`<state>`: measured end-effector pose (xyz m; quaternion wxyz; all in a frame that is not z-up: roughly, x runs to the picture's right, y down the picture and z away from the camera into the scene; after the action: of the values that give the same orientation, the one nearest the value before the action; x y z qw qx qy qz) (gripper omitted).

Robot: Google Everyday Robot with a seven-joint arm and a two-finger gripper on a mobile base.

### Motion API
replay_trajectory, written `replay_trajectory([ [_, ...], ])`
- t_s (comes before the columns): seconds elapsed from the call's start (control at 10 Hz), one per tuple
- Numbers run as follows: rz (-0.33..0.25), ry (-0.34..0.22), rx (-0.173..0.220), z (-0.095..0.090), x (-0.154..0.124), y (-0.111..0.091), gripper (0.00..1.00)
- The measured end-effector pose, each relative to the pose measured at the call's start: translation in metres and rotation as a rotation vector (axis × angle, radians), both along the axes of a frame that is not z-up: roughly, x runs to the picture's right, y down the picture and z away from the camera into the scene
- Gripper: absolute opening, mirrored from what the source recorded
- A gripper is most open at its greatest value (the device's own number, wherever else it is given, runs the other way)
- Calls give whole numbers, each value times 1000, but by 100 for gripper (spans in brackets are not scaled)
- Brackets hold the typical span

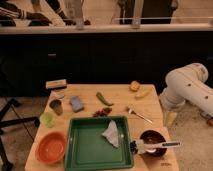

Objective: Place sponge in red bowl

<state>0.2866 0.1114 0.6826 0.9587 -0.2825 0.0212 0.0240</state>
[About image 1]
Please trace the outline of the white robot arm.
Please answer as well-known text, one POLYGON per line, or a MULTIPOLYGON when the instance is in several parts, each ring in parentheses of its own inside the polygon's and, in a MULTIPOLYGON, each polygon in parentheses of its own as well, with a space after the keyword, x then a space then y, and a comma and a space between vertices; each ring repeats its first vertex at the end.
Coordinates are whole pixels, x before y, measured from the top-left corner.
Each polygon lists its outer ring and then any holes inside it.
POLYGON ((160 94, 162 106, 169 110, 188 100, 213 117, 213 88, 205 84, 208 75, 201 63, 170 71, 165 77, 167 87, 160 94))

